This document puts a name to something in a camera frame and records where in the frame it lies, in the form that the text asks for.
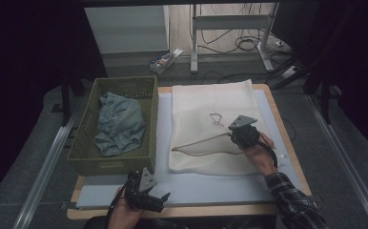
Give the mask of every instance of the person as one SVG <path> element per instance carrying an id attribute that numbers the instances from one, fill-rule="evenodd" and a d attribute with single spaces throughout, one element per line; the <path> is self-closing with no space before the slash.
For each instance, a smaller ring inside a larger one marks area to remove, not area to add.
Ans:
<path id="1" fill-rule="evenodd" d="M 259 141 L 275 148 L 274 142 L 260 133 Z M 292 184 L 290 179 L 278 171 L 265 148 L 259 145 L 247 149 L 239 148 L 258 171 L 264 175 L 278 212 L 287 228 L 328 228 L 314 203 Z M 113 209 L 108 229 L 133 229 L 139 222 L 143 210 L 132 209 L 121 198 Z"/>

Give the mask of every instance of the forearm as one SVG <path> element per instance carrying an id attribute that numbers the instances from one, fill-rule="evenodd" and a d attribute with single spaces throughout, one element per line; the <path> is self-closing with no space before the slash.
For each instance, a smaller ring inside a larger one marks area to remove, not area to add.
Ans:
<path id="1" fill-rule="evenodd" d="M 327 228 L 314 203 L 295 188 L 286 175 L 274 173 L 266 176 L 265 180 L 285 224 Z"/>

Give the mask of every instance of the white mesh laundry bag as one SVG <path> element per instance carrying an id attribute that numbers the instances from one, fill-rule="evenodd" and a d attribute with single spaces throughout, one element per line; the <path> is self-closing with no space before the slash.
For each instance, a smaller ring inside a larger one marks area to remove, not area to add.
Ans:
<path id="1" fill-rule="evenodd" d="M 270 136 L 252 81 L 173 86 L 173 135 L 169 168 L 175 173 L 238 176 L 257 173 L 230 140 L 228 126 L 239 116 Z"/>

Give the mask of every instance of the white wall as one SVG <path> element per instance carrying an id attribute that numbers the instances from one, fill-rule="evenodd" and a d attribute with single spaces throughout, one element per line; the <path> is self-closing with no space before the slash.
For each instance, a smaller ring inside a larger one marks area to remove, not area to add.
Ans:
<path id="1" fill-rule="evenodd" d="M 101 53 L 153 52 L 169 49 L 168 8 L 85 8 Z"/>

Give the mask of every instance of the human hand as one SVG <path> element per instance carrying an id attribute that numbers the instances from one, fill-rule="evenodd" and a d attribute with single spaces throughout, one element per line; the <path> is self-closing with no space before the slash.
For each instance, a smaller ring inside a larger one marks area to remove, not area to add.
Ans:
<path id="1" fill-rule="evenodd" d="M 115 204 L 112 211 L 108 229 L 133 229 L 144 210 L 132 209 L 128 202 L 124 199 L 125 190 L 121 199 Z"/>
<path id="2" fill-rule="evenodd" d="M 259 141 L 264 144 L 268 144 L 273 149 L 275 148 L 274 142 L 262 132 L 260 132 Z M 273 159 L 271 158 L 270 153 L 262 146 L 255 145 L 247 149 L 242 149 L 241 147 L 238 148 L 265 177 L 278 172 L 278 169 L 273 165 Z"/>

